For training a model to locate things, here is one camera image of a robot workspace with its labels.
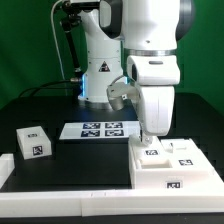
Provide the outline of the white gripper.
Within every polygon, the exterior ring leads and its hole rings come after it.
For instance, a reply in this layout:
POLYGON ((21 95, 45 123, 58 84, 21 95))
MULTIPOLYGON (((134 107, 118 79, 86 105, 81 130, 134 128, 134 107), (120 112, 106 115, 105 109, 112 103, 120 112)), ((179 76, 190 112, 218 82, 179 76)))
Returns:
POLYGON ((143 133, 141 142, 150 146, 152 136, 166 136, 170 130, 173 105, 173 86, 139 86, 137 117, 143 133))

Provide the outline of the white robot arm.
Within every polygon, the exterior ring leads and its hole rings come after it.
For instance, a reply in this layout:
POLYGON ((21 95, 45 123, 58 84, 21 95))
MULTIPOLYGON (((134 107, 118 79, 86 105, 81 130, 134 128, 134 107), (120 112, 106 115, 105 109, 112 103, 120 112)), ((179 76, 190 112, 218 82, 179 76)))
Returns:
POLYGON ((81 102, 115 110, 130 99, 140 133, 129 145, 154 146, 169 132, 174 86, 180 81, 176 48, 194 18, 193 0, 59 0, 65 29, 82 24, 88 67, 74 64, 81 102))

